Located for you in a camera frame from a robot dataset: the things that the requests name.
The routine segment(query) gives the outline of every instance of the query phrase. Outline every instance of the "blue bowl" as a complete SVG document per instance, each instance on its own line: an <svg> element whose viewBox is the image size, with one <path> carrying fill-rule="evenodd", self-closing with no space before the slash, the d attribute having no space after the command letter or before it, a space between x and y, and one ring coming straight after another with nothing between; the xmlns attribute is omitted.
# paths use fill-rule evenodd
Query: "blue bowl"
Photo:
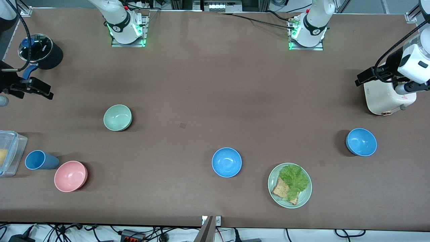
<svg viewBox="0 0 430 242"><path fill-rule="evenodd" d="M221 148L212 157L212 168L221 177L234 177L242 168L242 158L232 148Z"/></svg>
<svg viewBox="0 0 430 242"><path fill-rule="evenodd" d="M363 128L351 130L347 136L347 147L355 155L369 156L373 155L378 146L373 134Z"/></svg>

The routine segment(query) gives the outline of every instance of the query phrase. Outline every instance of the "black container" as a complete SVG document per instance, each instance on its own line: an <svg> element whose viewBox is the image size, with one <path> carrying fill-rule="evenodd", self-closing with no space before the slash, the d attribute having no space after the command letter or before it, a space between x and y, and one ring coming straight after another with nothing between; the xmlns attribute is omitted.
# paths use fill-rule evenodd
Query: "black container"
<svg viewBox="0 0 430 242"><path fill-rule="evenodd" d="M18 54L21 59L27 61L28 40L23 39L18 47ZM51 38L44 34L33 34L31 36L31 57L30 63L37 63L40 69L49 70L61 63L63 51Z"/></svg>

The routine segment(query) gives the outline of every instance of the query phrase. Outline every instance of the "clear plastic container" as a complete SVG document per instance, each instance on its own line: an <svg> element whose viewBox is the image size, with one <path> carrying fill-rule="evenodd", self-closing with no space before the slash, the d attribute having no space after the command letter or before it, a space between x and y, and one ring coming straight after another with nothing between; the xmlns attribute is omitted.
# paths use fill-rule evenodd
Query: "clear plastic container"
<svg viewBox="0 0 430 242"><path fill-rule="evenodd" d="M27 137L0 130L0 177L15 175L26 144Z"/></svg>

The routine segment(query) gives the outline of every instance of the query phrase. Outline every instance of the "pink bowl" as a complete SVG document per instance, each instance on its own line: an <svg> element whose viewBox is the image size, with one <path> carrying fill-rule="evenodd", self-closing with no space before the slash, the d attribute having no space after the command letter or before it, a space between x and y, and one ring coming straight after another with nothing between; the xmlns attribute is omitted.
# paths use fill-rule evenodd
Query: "pink bowl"
<svg viewBox="0 0 430 242"><path fill-rule="evenodd" d="M55 172L54 183L62 192L72 192L80 188L88 174L85 166L79 161L68 161L62 164Z"/></svg>

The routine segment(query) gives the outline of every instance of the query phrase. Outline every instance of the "bowl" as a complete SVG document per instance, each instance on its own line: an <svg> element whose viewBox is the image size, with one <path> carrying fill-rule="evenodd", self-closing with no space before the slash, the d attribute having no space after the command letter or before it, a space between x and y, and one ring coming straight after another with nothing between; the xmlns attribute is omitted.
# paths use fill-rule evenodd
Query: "bowl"
<svg viewBox="0 0 430 242"><path fill-rule="evenodd" d="M221 148L212 156L212 168L221 177L234 177L242 168L242 157L233 148Z"/></svg>
<svg viewBox="0 0 430 242"><path fill-rule="evenodd" d="M373 134L363 128L351 130L346 139L348 149L355 155L369 156L373 155L378 146Z"/></svg>
<svg viewBox="0 0 430 242"><path fill-rule="evenodd" d="M309 180L309 183L307 184L307 187L305 190L301 191L298 195L298 201L296 205L293 205L292 203L288 202L288 201L282 201L282 198L276 196L275 194L272 193L273 189L276 186L276 182L278 181L278 177L279 177L279 173L282 170L282 168L284 168L285 166L289 166L289 165L297 165L294 163L283 163L280 165L277 165L272 172L270 172L269 174L269 179L267 181L267 187L269 188L269 193L270 196L272 197L272 199L279 204L280 206L284 207L284 208L299 208L301 206L303 206L305 203L307 203L307 201L309 201L310 195L312 194L312 182L310 180L309 174L299 165L299 166L304 174L306 175L307 179Z"/></svg>
<svg viewBox="0 0 430 242"><path fill-rule="evenodd" d="M132 123L132 112L125 105L114 105L104 113L103 123L109 130L122 131Z"/></svg>
<svg viewBox="0 0 430 242"><path fill-rule="evenodd" d="M79 161L68 161L62 164L54 176L54 183L62 192L72 192L80 188L87 179L88 172Z"/></svg>

